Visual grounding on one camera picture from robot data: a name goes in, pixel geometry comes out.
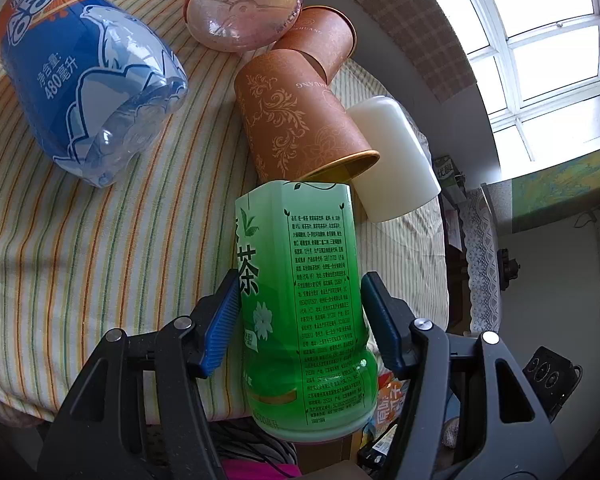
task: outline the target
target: pink fabric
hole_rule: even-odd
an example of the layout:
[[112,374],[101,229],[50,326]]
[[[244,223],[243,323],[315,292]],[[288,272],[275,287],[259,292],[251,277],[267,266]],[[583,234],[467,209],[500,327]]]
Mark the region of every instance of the pink fabric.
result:
[[[280,470],[291,476],[302,476],[294,464],[276,464]],[[269,464],[248,460],[222,460],[222,469],[229,480],[286,480],[286,477]]]

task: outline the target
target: striped tablecloth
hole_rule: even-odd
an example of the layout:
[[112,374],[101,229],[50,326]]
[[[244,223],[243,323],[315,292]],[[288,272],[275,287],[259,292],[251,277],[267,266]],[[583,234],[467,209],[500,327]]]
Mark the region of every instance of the striped tablecloth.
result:
[[[52,420],[102,335],[157,330],[190,312],[235,265],[234,200],[256,186],[235,106],[235,74],[260,52],[209,50],[189,35],[183,0],[111,0],[176,52],[185,105],[107,189],[54,165],[37,146],[0,66],[0,420]],[[384,87],[352,61],[332,83],[346,107]],[[384,224],[356,202],[360,270],[375,269],[419,316],[446,327],[448,297],[437,200]],[[241,330],[199,381],[209,419],[242,416]],[[155,385],[146,377],[148,420]]]

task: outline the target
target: window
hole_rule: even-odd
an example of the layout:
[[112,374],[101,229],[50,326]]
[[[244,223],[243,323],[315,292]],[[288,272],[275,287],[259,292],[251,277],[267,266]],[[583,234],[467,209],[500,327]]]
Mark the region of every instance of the window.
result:
[[437,0],[474,69],[502,178],[600,148],[598,0]]

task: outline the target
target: brown paper cup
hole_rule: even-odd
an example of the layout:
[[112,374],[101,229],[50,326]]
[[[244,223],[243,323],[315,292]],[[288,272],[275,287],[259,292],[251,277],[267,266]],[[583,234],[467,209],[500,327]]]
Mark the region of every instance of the brown paper cup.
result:
[[295,50],[255,57],[234,88],[262,182],[346,182],[380,157]]
[[339,10],[325,6],[305,7],[295,25],[273,46],[301,52],[327,84],[355,47],[353,24]]

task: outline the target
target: white flower illustration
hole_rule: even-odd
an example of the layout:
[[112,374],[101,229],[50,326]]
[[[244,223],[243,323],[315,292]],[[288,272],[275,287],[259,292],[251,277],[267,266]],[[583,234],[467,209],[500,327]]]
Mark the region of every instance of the white flower illustration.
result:
[[273,327],[271,326],[272,317],[273,313],[267,308],[265,303],[258,303],[256,305],[256,310],[253,311],[253,323],[259,339],[266,340],[269,332],[273,334]]

